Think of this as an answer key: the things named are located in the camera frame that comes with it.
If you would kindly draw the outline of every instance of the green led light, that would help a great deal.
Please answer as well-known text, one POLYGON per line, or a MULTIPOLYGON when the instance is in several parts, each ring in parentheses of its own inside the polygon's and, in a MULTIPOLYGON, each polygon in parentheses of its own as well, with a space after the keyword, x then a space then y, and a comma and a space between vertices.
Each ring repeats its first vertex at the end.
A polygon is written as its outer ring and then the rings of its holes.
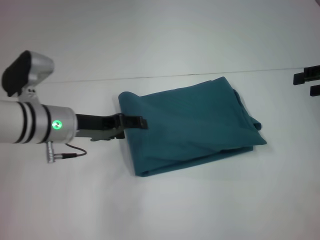
POLYGON ((52 123, 52 127, 56 130, 62 128, 62 122, 59 120, 54 120, 52 123))

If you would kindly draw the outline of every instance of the black stripe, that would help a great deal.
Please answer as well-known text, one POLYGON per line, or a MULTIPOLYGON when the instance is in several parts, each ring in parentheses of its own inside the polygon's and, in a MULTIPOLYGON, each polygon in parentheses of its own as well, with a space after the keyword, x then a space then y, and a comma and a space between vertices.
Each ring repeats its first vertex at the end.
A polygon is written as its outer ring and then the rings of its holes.
POLYGON ((48 109, 48 107, 46 105, 42 105, 42 107, 44 108, 46 116, 48 118, 48 126, 46 127, 46 132, 45 132, 44 138, 42 139, 41 142, 38 142, 38 144, 45 143, 48 140, 50 132, 51 132, 51 114, 50 114, 50 111, 49 111, 49 109, 48 109))
POLYGON ((21 109, 22 109, 22 114, 23 114, 23 127, 22 127, 22 132, 20 137, 18 138, 17 141, 14 142, 14 144, 18 144, 21 142, 22 139, 24 139, 25 135, 26 135, 26 131, 27 131, 27 123, 28 123, 28 118, 27 118, 27 112, 26 112, 26 108, 25 106, 21 103, 18 102, 17 103, 20 105, 21 109))
POLYGON ((24 144, 30 142, 30 140, 34 137, 35 135, 35 131, 36 131, 36 112, 34 107, 31 105, 30 102, 26 102, 25 103, 29 108, 30 108, 30 112, 31 112, 31 116, 32 116, 32 124, 31 124, 31 131, 29 134, 28 139, 24 142, 24 144))

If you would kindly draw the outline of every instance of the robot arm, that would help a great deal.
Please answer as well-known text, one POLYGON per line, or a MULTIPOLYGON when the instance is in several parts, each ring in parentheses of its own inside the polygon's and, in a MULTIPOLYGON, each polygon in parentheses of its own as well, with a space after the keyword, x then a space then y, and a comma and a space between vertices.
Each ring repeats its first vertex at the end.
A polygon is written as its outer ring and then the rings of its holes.
POLYGON ((35 87, 53 71, 50 58, 32 51, 23 52, 4 71, 2 87, 8 97, 17 96, 18 101, 0 101, 0 143, 46 143, 48 163, 54 163, 66 157, 54 154, 53 143, 67 144, 74 137, 124 139, 124 129, 148 129, 141 116, 82 115, 68 107, 41 104, 35 87))

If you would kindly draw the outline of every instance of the black bracket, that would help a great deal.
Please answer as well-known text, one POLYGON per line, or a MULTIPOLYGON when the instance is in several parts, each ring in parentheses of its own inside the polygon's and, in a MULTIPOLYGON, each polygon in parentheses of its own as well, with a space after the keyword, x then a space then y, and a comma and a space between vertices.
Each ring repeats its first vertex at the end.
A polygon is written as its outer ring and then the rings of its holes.
POLYGON ((148 129, 142 116, 126 116, 118 113, 111 116, 77 114, 76 137, 91 138, 91 141, 124 139, 124 129, 148 129))
MULTIPOLYGON (((316 80, 320 80, 320 65, 306 67, 303 72, 295 74, 293 77, 293 85, 300 85, 316 80)), ((311 86, 310 96, 320 96, 320 85, 311 86)))

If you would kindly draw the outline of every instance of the folded towel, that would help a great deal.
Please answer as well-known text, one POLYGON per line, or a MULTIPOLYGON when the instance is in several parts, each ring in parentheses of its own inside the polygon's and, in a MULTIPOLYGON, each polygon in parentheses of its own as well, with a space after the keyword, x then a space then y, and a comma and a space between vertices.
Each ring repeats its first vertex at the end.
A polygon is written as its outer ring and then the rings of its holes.
POLYGON ((118 97, 125 115, 143 116, 148 130, 125 130, 137 176, 224 159, 267 142, 226 78, 194 86, 118 97))

